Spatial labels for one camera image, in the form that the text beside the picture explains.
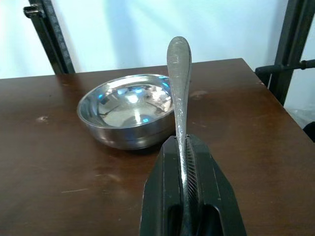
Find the metal bar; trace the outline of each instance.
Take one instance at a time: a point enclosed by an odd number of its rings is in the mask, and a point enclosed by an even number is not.
[[[275,64],[291,66],[298,64],[315,13],[314,0],[289,0]],[[281,73],[273,73],[269,90],[283,105],[289,89],[293,69]]]
[[[50,0],[29,0],[24,14],[32,20],[55,74],[75,73]]]

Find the metal spoon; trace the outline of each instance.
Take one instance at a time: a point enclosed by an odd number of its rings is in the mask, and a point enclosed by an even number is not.
[[[168,45],[167,69],[174,103],[176,136],[179,147],[181,179],[183,184],[184,209],[181,235],[189,236],[191,235],[191,218],[189,213],[186,159],[186,119],[191,73],[191,52],[189,44],[185,38],[175,37]]]

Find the wooden table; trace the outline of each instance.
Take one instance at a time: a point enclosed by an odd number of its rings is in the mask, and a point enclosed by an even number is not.
[[[96,142],[79,99],[165,66],[0,80],[0,235],[136,236],[158,149]],[[242,59],[195,63],[188,132],[211,148],[250,236],[315,235],[315,146]]]

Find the black metal frame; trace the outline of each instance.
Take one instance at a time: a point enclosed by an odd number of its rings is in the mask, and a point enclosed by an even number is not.
[[[29,0],[24,7],[26,17],[32,20],[55,74],[75,73],[63,33],[50,0]]]
[[[294,69],[315,67],[315,60],[300,62],[315,13],[315,0],[289,0],[275,65],[256,69],[256,75],[283,105]]]

